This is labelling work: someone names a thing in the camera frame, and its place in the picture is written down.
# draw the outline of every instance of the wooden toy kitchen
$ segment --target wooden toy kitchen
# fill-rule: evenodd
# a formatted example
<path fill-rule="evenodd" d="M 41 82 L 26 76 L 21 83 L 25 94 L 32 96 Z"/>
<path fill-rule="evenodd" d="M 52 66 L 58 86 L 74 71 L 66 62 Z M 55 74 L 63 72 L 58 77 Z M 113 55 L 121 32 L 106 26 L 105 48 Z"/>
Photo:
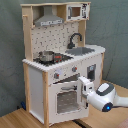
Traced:
<path fill-rule="evenodd" d="M 89 107 L 81 98 L 78 77 L 93 81 L 95 89 L 100 86 L 105 49 L 85 44 L 90 4 L 21 5 L 26 110 L 46 128 L 88 117 Z"/>

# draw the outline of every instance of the cabinet handle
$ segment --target cabinet handle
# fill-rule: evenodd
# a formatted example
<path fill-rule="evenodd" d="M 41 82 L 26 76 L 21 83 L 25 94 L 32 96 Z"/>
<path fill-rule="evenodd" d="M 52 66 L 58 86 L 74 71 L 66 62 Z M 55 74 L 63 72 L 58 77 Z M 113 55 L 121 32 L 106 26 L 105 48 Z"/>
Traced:
<path fill-rule="evenodd" d="M 28 15 L 23 15 L 23 17 L 28 17 Z"/>
<path fill-rule="evenodd" d="M 68 19 L 71 19 L 71 17 L 72 17 L 72 7 L 68 7 L 68 10 L 70 12 L 70 15 L 68 16 Z"/>
<path fill-rule="evenodd" d="M 73 86 L 73 87 L 62 87 L 61 89 L 62 90 L 71 90 L 71 89 L 77 90 L 77 86 Z"/>

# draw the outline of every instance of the kitchen hood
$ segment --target kitchen hood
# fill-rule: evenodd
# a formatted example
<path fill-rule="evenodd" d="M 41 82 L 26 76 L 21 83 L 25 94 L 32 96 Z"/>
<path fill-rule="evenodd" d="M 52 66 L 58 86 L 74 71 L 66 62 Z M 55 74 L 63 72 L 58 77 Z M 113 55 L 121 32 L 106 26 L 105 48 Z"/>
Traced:
<path fill-rule="evenodd" d="M 44 6 L 43 9 L 44 9 L 44 15 L 34 22 L 35 27 L 51 25 L 51 24 L 59 24 L 64 22 L 64 19 L 53 15 L 52 5 Z"/>

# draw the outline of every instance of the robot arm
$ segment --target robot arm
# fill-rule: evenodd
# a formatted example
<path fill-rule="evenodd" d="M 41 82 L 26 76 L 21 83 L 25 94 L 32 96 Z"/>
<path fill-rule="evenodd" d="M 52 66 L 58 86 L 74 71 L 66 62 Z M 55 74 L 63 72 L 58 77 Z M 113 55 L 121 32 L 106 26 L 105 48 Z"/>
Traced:
<path fill-rule="evenodd" d="M 114 107 L 128 107 L 128 98 L 119 97 L 113 84 L 104 83 L 96 91 L 93 82 L 85 77 L 79 77 L 78 84 L 81 85 L 81 96 L 86 102 L 102 112 L 108 112 Z"/>

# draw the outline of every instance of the faucet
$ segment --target faucet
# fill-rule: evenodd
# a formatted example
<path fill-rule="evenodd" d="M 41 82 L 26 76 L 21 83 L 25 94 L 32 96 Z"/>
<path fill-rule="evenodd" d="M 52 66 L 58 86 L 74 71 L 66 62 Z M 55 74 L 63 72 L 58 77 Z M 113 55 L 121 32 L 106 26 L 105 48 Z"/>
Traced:
<path fill-rule="evenodd" d="M 71 38 L 70 38 L 70 43 L 68 44 L 68 49 L 72 49 L 73 47 L 75 47 L 75 44 L 73 44 L 72 39 L 75 35 L 79 35 L 80 36 L 80 41 L 82 41 L 82 35 L 80 33 L 74 33 Z"/>

